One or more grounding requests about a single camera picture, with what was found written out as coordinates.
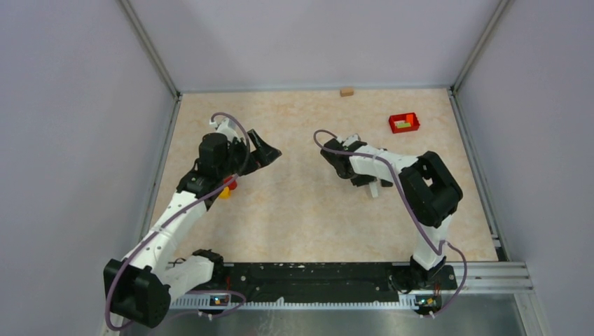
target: red box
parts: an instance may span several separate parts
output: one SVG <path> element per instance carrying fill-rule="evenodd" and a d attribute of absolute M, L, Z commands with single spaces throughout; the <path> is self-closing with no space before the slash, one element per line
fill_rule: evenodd
<path fill-rule="evenodd" d="M 406 116 L 409 114 L 413 115 L 413 124 L 410 127 L 396 128 L 396 121 L 406 122 Z M 394 133 L 394 134 L 416 131 L 419 129 L 419 126 L 421 125 L 419 123 L 419 120 L 417 119 L 417 115 L 414 112 L 391 115 L 390 118 L 388 119 L 388 123 L 390 125 L 390 128 L 392 129 L 392 133 Z"/>

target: black mounting plate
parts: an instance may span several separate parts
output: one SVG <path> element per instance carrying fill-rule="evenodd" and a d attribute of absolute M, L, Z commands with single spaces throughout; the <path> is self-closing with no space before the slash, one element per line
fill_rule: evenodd
<path fill-rule="evenodd" d="M 231 289 L 244 294 L 247 302 L 396 302 L 399 290 L 457 287 L 451 266 L 442 266 L 426 281 L 411 285 L 413 268 L 406 262 L 237 262 L 227 263 L 213 274 L 213 280 L 195 287 Z"/>

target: small wooden block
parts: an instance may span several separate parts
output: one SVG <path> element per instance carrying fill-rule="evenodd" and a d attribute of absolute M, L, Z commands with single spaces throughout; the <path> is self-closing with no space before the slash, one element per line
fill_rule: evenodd
<path fill-rule="evenodd" d="M 341 97 L 348 97 L 354 95 L 354 88 L 352 87 L 343 87 L 340 89 L 340 96 Z"/>

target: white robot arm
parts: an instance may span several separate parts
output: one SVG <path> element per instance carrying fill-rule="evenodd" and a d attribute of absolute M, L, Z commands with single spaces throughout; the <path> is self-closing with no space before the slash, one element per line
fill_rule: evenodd
<path fill-rule="evenodd" d="M 216 131 L 202 138 L 199 158 L 180 180 L 156 224 L 123 260 L 112 259 L 105 266 L 106 322 L 110 328 L 109 312 L 154 328 L 165 317 L 170 302 L 211 279 L 214 263 L 202 255 L 192 255 L 171 269 L 167 269 L 167 264 L 181 240 L 209 210 L 224 186 L 235 180 L 236 174 L 250 174 L 281 155 L 255 131 L 245 132 L 230 115 L 217 114 L 227 118 L 220 124 L 211 121 Z M 241 136 L 235 131 L 236 126 L 241 129 Z M 246 137 L 256 147 L 251 153 Z M 233 180 L 224 182 L 229 176 Z"/>
<path fill-rule="evenodd" d="M 436 253 L 429 243 L 440 246 L 446 238 L 462 190 L 437 154 L 426 152 L 415 157 L 390 153 L 369 146 L 357 134 L 326 142 L 320 153 L 342 179 L 351 180 L 354 186 L 369 185 L 373 197 L 378 196 L 378 180 L 385 187 L 397 183 L 405 205 L 423 226 L 418 227 L 422 232 L 417 234 L 411 263 L 428 272 L 443 264 L 441 247 Z"/>

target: gray wall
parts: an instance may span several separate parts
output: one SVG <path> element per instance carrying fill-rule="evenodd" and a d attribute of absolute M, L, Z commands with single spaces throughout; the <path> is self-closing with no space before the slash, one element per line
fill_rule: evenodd
<path fill-rule="evenodd" d="M 2 1 L 0 46 L 0 333 L 95 335 L 172 98 L 115 1 Z"/>
<path fill-rule="evenodd" d="M 594 330 L 594 2 L 516 1 L 461 92 L 554 335 Z"/>
<path fill-rule="evenodd" d="M 133 0 L 182 91 L 450 85 L 498 0 Z"/>

